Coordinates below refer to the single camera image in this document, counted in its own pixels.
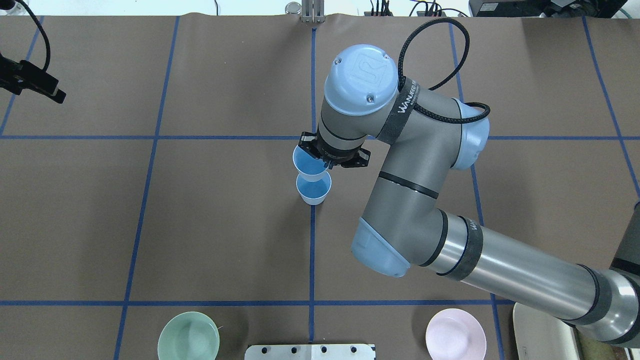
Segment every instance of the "white floor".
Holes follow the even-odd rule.
[[[220,15],[279,15],[291,0],[218,0]],[[214,15],[213,0],[28,0],[37,15],[183,15],[200,12]],[[391,0],[395,16],[407,16],[414,6],[411,0]],[[467,15],[468,0],[438,0],[444,8],[456,8]],[[371,9],[369,0],[325,0],[325,13],[363,15]],[[628,0],[623,9],[640,18],[640,0]],[[621,12],[614,17],[625,18]]]

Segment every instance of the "gray robot arm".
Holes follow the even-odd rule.
[[[640,206],[612,270],[567,263],[436,208],[449,169],[470,167],[483,150],[489,120],[451,124],[412,111],[417,102],[450,118],[479,113],[410,79],[399,92],[397,80],[383,50],[346,49],[325,82],[317,133],[303,133],[300,140],[327,167],[366,165],[361,145],[368,135],[391,145],[359,220],[354,256],[394,277],[410,264],[423,266],[545,311],[596,340],[640,347]]]

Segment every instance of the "green bowl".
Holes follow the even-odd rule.
[[[207,315],[190,311],[172,318],[158,339],[159,360],[213,360],[220,348],[218,327]]]

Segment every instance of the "brown table surface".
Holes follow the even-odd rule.
[[[492,107],[450,213],[567,261],[607,268],[640,190],[640,22],[461,19],[471,50],[442,92]],[[68,93],[0,92],[0,359],[154,359],[184,311],[220,329],[218,359],[248,345],[372,343],[430,359],[429,319],[458,307],[487,359],[516,359],[513,303],[414,267],[401,279],[349,247],[385,153],[332,170],[319,206],[291,152],[319,119],[330,62],[370,43],[397,59],[418,18],[46,17],[49,73]],[[42,66],[28,17],[0,19],[0,51]],[[423,86],[463,46],[448,25],[410,47]]]

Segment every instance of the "light blue joint cap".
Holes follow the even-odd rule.
[[[324,82],[324,98],[335,111],[363,116],[394,99],[398,86],[396,63],[379,47],[354,45],[333,60]]]
[[[359,262],[388,276],[402,277],[409,270],[407,261],[363,218],[351,244],[351,252]]]
[[[469,105],[465,105],[462,101],[455,99],[460,107],[460,115],[465,117],[473,117],[480,114],[480,111],[472,108]],[[471,167],[480,152],[484,149],[486,141],[489,138],[489,118],[476,122],[470,122],[468,124],[462,124],[462,137],[460,139],[460,151],[458,152],[458,159],[452,166],[457,170],[465,170]]]

